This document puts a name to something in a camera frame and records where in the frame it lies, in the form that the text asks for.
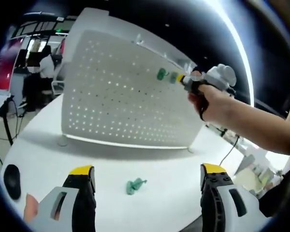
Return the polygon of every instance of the human arm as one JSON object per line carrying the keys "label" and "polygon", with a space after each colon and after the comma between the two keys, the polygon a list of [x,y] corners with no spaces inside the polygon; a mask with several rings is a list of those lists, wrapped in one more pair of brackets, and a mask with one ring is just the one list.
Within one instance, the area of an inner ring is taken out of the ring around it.
{"label": "human arm", "polygon": [[[212,86],[200,86],[209,102],[203,114],[205,121],[217,123],[262,147],[276,153],[290,154],[290,113],[287,120],[232,99]],[[198,109],[200,99],[189,94]]]}

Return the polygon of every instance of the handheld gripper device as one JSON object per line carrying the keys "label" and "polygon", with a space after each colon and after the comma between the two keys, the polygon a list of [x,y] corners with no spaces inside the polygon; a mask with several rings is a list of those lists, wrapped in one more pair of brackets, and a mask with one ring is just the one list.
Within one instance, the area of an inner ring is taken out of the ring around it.
{"label": "handheld gripper device", "polygon": [[199,76],[179,75],[177,77],[177,81],[185,87],[186,91],[201,97],[202,101],[199,111],[202,120],[203,113],[208,107],[208,101],[206,100],[204,94],[199,91],[200,85],[211,85],[220,91],[228,92],[233,96],[235,95],[235,90],[232,88],[236,84],[235,72],[233,68],[224,64],[214,66],[207,73],[203,73]]}

